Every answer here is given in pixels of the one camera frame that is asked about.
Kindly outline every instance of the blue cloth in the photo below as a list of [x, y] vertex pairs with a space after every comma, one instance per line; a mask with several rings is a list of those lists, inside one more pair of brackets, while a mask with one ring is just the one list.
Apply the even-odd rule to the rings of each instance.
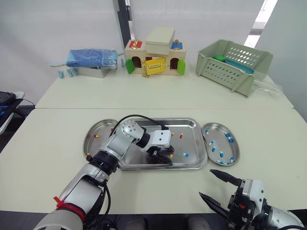
[[66, 65], [72, 68], [117, 68], [117, 52], [110, 49], [75, 49], [69, 52]]

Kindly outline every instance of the metal tray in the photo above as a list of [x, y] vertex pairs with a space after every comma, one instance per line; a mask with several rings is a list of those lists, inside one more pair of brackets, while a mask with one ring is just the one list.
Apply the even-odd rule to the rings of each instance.
[[113, 128], [116, 123], [116, 120], [106, 119], [97, 122], [90, 128], [83, 143], [83, 153], [85, 157], [88, 153], [92, 156], [98, 153], [102, 143], [107, 141], [111, 133], [111, 128]]
[[[147, 132], [160, 130], [161, 127], [146, 119], [134, 119], [140, 126], [147, 129]], [[155, 118], [174, 134], [171, 138], [171, 145], [175, 152], [172, 158], [173, 165], [149, 164], [148, 153], [141, 152], [139, 147], [131, 145], [122, 161], [119, 163], [121, 170], [151, 170], [151, 169], [199, 169], [207, 162], [205, 143], [201, 135], [200, 125], [191, 118]], [[111, 128], [117, 123], [116, 120], [107, 119], [96, 123], [88, 131], [83, 145], [83, 154], [95, 155], [102, 143], [104, 143], [111, 132]]]
[[[134, 119], [147, 132], [160, 130], [161, 127], [146, 119]], [[174, 134], [171, 145], [175, 152], [172, 158], [173, 165], [149, 164], [148, 154], [141, 152], [136, 145], [131, 145], [122, 161], [121, 170], [151, 170], [151, 169], [199, 169], [207, 162], [206, 148], [201, 135], [200, 125], [191, 118], [155, 118], [166, 125]]]
[[225, 126], [218, 123], [207, 123], [201, 129], [205, 140], [208, 157], [214, 163], [221, 166], [232, 166], [240, 159], [240, 149], [234, 134]]

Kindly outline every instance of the black cable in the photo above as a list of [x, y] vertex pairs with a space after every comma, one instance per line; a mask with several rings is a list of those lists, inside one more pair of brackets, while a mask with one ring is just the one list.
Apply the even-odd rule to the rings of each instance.
[[99, 195], [99, 198], [95, 202], [94, 206], [92, 207], [90, 212], [86, 215], [84, 223], [83, 223], [83, 228], [86, 228], [98, 217], [100, 209], [105, 200], [105, 195], [106, 195], [106, 189], [103, 189], [103, 191], [101, 191]]
[[112, 136], [112, 134], [114, 133], [114, 131], [115, 131], [115, 129], [117, 128], [117, 126], [118, 126], [123, 120], [127, 119], [128, 117], [132, 117], [132, 116], [142, 117], [142, 118], [145, 118], [145, 119], [147, 119], [147, 120], [149, 120], [149, 121], [151, 121], [151, 122], [154, 122], [154, 123], [160, 125], [160, 126], [162, 127], [162, 130], [168, 129], [165, 125], [163, 125], [163, 124], [161, 124], [160, 122], [155, 121], [155, 120], [153, 120], [153, 119], [151, 119], [151, 118], [149, 118], [149, 117], [146, 117], [146, 116], [143, 116], [143, 115], [138, 115], [138, 114], [132, 114], [132, 115], [128, 115], [128, 116], [125, 116], [125, 117], [123, 117], [122, 119], [120, 119], [120, 120], [116, 123], [116, 125], [114, 126], [113, 130], [111, 131], [110, 136]]
[[23, 100], [30, 102], [35, 107], [35, 104], [32, 101], [29, 101], [29, 100], [24, 99], [24, 98], [23, 98]]
[[109, 210], [110, 210], [110, 207], [111, 207], [111, 195], [110, 195], [110, 192], [109, 192], [107, 185], [105, 185], [105, 190], [106, 190], [107, 199], [108, 199], [108, 205], [107, 205], [105, 214], [101, 218], [98, 218], [98, 220], [96, 222], [87, 226], [85, 229], [91, 229], [91, 228], [95, 227], [96, 225], [100, 224], [102, 221], [104, 221], [106, 215], [109, 213]]
[[287, 230], [287, 229], [300, 229], [300, 230], [307, 230], [304, 227], [298, 226], [298, 225], [288, 225], [288, 226], [284, 226], [278, 230]]
[[23, 119], [25, 119], [28, 116], [28, 114], [21, 109], [15, 109], [13, 112], [21, 116]]

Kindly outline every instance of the window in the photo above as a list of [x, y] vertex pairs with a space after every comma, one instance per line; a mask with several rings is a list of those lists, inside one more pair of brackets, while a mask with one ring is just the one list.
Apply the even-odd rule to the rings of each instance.
[[178, 58], [176, 58], [176, 57], [172, 58], [171, 61], [170, 61], [169, 68], [170, 68], [170, 69], [176, 69], [176, 70], [177, 70], [178, 61], [179, 61]]
[[135, 68], [142, 68], [141, 59], [139, 57], [132, 57], [131, 59]]

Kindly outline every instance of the oval metal dish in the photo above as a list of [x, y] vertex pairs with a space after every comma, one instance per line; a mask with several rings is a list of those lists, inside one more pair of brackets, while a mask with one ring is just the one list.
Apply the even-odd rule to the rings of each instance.
[[90, 128], [85, 136], [83, 144], [83, 153], [85, 157], [88, 153], [92, 156], [98, 153], [101, 145], [109, 138], [111, 128], [113, 128], [116, 123], [116, 120], [106, 119], [97, 122]]
[[218, 123], [207, 123], [201, 129], [209, 159], [221, 166], [232, 166], [240, 159], [240, 149], [234, 134]]

